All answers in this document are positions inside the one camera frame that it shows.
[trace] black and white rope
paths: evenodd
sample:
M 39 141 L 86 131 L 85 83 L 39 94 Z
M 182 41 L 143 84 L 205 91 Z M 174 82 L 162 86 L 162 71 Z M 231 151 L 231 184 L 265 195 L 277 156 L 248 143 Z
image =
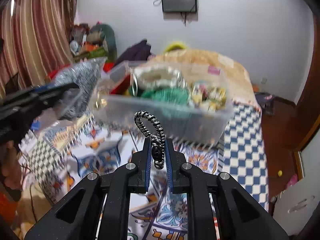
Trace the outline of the black and white rope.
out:
M 142 118 L 147 119 L 153 127 L 156 129 L 157 135 L 152 134 L 143 124 Z M 139 128 L 139 130 L 143 133 L 146 138 L 150 138 L 152 148 L 157 147 L 162 153 L 160 157 L 152 156 L 154 159 L 155 167 L 158 170 L 163 169 L 164 167 L 164 148 L 165 148 L 165 134 L 163 128 L 158 119 L 149 112 L 139 111 L 134 114 L 134 122 Z

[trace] striped curtain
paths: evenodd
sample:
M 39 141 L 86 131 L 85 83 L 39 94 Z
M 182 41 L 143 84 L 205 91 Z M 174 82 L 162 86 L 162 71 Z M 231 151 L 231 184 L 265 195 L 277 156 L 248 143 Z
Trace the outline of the striped curtain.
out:
M 68 30 L 76 0 L 13 0 L 0 13 L 0 98 L 4 86 L 19 72 L 21 89 L 44 84 L 45 76 L 73 61 Z

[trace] blue and white checkered fabric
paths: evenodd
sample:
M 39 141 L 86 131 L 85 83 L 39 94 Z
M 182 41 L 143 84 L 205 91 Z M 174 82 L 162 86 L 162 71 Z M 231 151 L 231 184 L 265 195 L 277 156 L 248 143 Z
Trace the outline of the blue and white checkered fabric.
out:
M 224 131 L 224 166 L 268 210 L 268 170 L 261 115 L 253 106 L 234 105 L 235 117 Z

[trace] clear plastic box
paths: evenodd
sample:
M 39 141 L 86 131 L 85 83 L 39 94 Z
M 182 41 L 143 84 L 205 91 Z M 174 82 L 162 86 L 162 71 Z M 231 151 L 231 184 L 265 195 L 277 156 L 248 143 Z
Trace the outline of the clear plastic box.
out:
M 165 102 L 157 102 L 144 98 L 135 98 L 122 95 L 108 95 L 113 88 L 122 82 L 126 75 L 129 75 L 132 68 L 141 65 L 141 62 L 123 62 L 111 70 L 104 79 L 100 79 L 93 91 L 89 102 L 89 109 L 98 121 L 112 125 L 119 129 L 137 130 L 133 116 L 138 111 L 148 111 L 153 114 L 161 123 L 168 138 L 179 138 L 187 141 L 194 141 L 204 144 L 216 144 L 223 133 L 225 126 L 234 115 L 232 100 L 228 93 L 228 85 L 222 70 L 215 72 L 214 83 L 226 88 L 227 101 L 224 109 L 217 112 L 205 112 L 201 109 L 190 106 L 174 105 Z M 209 71 L 211 66 L 204 65 L 181 65 L 171 63 L 156 63 L 182 70 L 197 70 L 206 68 Z M 143 120 L 145 126 L 154 134 L 153 126 Z

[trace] patterned bedsheet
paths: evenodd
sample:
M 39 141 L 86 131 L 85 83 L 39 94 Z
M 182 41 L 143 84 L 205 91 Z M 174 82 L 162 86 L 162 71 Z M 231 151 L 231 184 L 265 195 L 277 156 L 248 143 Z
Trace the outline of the patterned bedsheet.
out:
M 261 134 L 261 115 L 253 106 L 235 104 L 235 117 L 225 128 L 224 143 L 208 148 L 196 143 L 174 141 L 174 148 L 185 154 L 186 160 L 203 171 L 218 174 L 230 173 L 253 197 L 268 210 L 268 184 L 266 156 Z M 66 135 L 71 139 L 61 144 Z M 113 172 L 130 161 L 134 152 L 142 150 L 144 138 L 131 131 L 112 130 L 87 115 L 75 131 L 66 129 L 47 132 L 32 149 L 30 164 L 36 179 L 41 181 L 43 192 L 53 203 L 59 201 L 88 173 Z M 56 161 L 56 149 L 64 161 Z M 43 163 L 50 168 L 45 172 Z M 131 194 L 128 239 L 188 239 L 186 194 L 171 194 L 166 183 L 166 170 L 151 169 L 149 191 L 146 194 Z

